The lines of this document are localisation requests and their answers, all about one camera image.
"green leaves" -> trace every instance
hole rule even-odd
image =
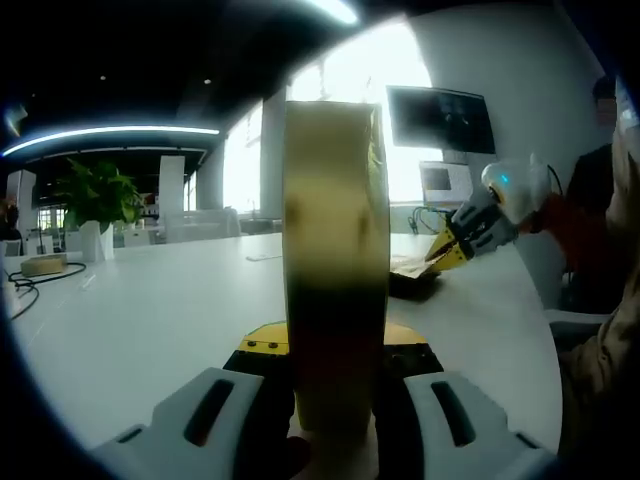
[[[104,232],[118,220],[133,223],[140,218],[142,199],[131,179],[120,175],[115,164],[100,161],[87,166],[67,160],[72,174],[58,181],[58,193],[78,226],[97,220]]]

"white vase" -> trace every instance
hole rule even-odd
[[[89,220],[80,227],[80,239],[85,262],[102,262],[113,258],[113,224],[100,233],[100,222]]]

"white pillar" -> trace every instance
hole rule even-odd
[[[184,157],[163,155],[160,158],[158,203],[160,220],[184,211]]]
[[[280,89],[262,106],[260,139],[260,216],[282,218],[282,165],[287,89]]]
[[[33,187],[36,174],[28,170],[18,170],[7,177],[7,198],[15,198],[18,206],[17,228],[22,238],[29,237],[29,230],[38,226],[38,212],[33,208]]]

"potted plant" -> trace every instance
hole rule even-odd
[[[85,262],[112,259],[113,223],[137,221],[142,199],[131,178],[120,175],[113,163],[99,161],[87,166],[67,160],[72,173],[58,181],[58,193],[69,212],[65,220],[80,227]]]

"white table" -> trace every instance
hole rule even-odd
[[[392,235],[392,253],[424,253],[431,241]],[[285,319],[282,260],[246,259],[279,253],[280,234],[119,249],[113,261],[41,285],[40,300],[12,326],[54,410],[95,447],[149,424],[159,401],[205,368],[221,367],[244,334]],[[6,260],[18,269],[20,259]],[[389,319],[422,333],[445,369],[460,371],[507,411],[511,429],[555,451],[556,353],[515,248],[441,280],[425,303],[390,299]]]

